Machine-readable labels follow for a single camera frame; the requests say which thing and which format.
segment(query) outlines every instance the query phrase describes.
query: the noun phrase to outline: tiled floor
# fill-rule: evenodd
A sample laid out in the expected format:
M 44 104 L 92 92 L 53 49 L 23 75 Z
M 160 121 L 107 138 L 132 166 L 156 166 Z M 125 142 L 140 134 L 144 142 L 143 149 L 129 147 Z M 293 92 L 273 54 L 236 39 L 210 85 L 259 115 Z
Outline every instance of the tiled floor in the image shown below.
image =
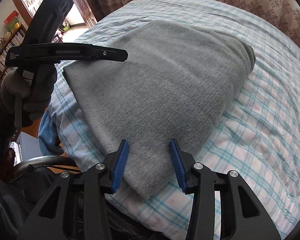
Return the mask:
M 65 35 L 63 35 L 63 42 L 74 42 L 76 38 L 78 38 L 81 34 L 86 32 L 89 28 L 87 26 L 80 27 L 72 27 L 67 31 Z

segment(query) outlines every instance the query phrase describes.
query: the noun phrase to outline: red box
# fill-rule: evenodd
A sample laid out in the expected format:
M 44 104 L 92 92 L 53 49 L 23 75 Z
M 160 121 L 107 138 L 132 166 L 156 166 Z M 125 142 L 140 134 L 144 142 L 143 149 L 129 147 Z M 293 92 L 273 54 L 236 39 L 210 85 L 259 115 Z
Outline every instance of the red box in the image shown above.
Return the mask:
M 4 21 L 4 25 L 7 25 L 13 17 L 17 17 L 19 15 L 19 13 L 17 11 L 13 11 L 8 18 Z

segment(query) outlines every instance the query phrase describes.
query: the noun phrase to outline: gray glove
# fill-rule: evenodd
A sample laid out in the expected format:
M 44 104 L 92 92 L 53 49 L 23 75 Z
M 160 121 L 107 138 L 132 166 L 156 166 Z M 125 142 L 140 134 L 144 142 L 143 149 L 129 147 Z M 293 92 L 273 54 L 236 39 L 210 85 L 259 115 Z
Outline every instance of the gray glove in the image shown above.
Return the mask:
M 15 98 L 22 98 L 22 111 L 28 112 L 30 119 L 35 121 L 43 116 L 48 107 L 56 81 L 57 70 L 54 64 L 40 66 L 35 86 L 32 88 L 16 70 L 13 70 L 6 75 L 0 87 L 2 106 L 9 114 L 14 114 Z

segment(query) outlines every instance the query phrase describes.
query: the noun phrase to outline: mattress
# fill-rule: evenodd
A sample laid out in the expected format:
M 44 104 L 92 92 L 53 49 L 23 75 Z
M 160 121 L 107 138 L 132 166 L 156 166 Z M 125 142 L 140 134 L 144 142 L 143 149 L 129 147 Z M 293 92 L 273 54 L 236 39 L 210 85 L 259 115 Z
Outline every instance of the mattress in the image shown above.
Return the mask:
M 213 0 L 134 0 L 76 42 L 107 46 L 153 20 L 223 31 L 253 47 L 253 72 L 195 159 L 213 171 L 237 170 L 284 239 L 300 219 L 300 48 L 265 20 Z M 48 110 L 66 153 L 86 171 L 104 157 L 63 78 L 62 69 L 69 64 L 57 65 L 58 80 Z M 148 228 L 173 240 L 185 239 L 193 196 L 182 193 L 175 177 L 149 200 L 136 196 L 124 181 L 106 199 Z M 218 194 L 215 209 L 218 238 Z

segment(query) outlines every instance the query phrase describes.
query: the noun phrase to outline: person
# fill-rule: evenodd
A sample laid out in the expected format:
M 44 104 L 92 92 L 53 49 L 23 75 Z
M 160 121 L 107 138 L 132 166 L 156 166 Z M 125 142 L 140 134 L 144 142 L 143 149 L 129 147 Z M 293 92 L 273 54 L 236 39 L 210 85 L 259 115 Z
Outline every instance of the person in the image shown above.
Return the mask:
M 16 70 L 9 72 L 0 85 L 0 177 L 2 176 L 2 166 L 6 154 L 11 159 L 9 143 L 17 128 L 14 125 L 15 118 L 15 97 L 23 99 L 23 110 L 29 113 L 31 120 L 40 118 L 48 104 L 54 84 L 57 80 L 57 71 L 54 65 L 49 67 L 49 75 L 43 82 L 30 87 L 28 83 L 19 75 Z M 53 183 L 56 174 L 48 168 L 35 169 L 20 178 L 11 182 L 0 179 L 0 239 L 16 239 L 19 230 L 23 226 L 31 210 L 34 208 L 45 191 Z M 154 232 L 144 227 L 142 224 L 132 220 L 128 216 L 119 212 L 110 203 L 106 202 L 109 226 L 114 240 L 129 239 L 156 239 L 167 240 L 159 232 Z

